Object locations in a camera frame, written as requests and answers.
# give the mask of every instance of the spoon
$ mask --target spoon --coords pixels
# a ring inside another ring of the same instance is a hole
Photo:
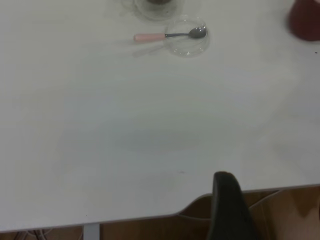
[[[154,42],[164,40],[165,38],[172,38],[178,36],[189,36],[192,39],[200,39],[207,35],[207,28],[205,26],[198,26],[192,29],[189,33],[150,33],[150,34],[136,34],[133,40],[138,43]]]

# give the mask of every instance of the red mug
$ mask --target red mug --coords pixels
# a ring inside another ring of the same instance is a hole
[[[288,24],[298,38],[320,41],[320,0],[296,0]]]

